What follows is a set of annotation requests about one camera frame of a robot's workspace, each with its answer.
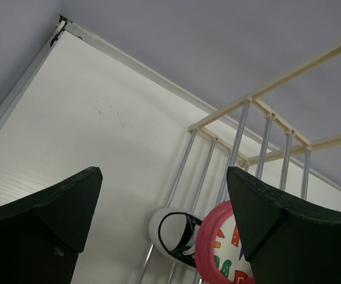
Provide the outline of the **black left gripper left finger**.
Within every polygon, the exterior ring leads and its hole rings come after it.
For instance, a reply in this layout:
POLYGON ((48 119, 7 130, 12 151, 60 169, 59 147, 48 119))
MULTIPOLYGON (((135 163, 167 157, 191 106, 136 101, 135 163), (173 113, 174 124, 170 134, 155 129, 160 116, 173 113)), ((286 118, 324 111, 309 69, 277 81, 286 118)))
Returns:
POLYGON ((102 185, 98 167, 0 206, 0 283, 70 283, 102 185))

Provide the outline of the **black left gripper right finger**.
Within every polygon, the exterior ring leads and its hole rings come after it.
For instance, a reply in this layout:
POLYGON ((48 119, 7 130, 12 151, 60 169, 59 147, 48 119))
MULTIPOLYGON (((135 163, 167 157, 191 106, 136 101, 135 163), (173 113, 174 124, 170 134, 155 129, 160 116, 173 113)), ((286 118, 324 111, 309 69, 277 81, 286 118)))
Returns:
POLYGON ((341 212, 274 188, 239 167, 227 186, 256 283, 341 283, 341 212))

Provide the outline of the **pink green flip-flop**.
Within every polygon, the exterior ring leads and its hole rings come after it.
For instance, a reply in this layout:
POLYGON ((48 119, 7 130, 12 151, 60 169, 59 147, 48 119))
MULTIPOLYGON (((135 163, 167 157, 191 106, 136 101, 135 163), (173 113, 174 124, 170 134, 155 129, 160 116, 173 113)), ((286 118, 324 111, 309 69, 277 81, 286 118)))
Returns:
POLYGON ((230 201, 216 206, 203 219, 195 242, 195 265, 206 283, 255 283, 230 201))

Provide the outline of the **cream and chrome shoe shelf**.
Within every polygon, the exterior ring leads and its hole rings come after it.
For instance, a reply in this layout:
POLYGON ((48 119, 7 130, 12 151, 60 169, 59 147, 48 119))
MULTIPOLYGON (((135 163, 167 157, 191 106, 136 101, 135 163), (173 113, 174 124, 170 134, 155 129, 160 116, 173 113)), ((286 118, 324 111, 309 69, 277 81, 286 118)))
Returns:
POLYGON ((219 143, 229 151, 227 163, 234 165, 239 161, 240 165, 249 168, 256 166, 258 174, 262 173, 266 162, 282 160, 280 174, 280 187, 285 189, 287 185, 288 166, 290 163, 302 168, 301 194, 306 196, 308 189, 308 176, 313 175, 327 185, 341 192, 341 184, 333 179, 310 168, 311 153, 341 146, 341 134, 323 137, 317 140, 309 140, 307 137, 280 116, 274 109, 261 99, 265 94, 282 86, 283 84, 301 76, 311 69, 341 54, 341 40, 333 47, 314 55, 289 71, 273 78, 260 87, 233 100, 228 105, 212 112, 207 117, 190 125, 187 129, 191 133, 191 139, 180 165, 175 183, 178 183, 184 170, 191 147, 198 133, 210 137, 214 144, 219 143), (236 138, 232 145, 227 144, 206 128, 207 125, 217 120, 229 120, 230 113, 241 109, 240 119, 234 122, 236 138))

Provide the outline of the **black canvas sneaker white laces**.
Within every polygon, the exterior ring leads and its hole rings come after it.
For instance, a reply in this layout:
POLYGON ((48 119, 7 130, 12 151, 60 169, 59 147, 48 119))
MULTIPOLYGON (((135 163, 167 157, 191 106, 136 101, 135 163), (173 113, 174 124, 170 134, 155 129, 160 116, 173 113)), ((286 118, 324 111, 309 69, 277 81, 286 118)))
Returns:
POLYGON ((196 267, 195 242, 202 220, 176 208, 158 209, 149 223, 149 237, 167 259, 196 267))

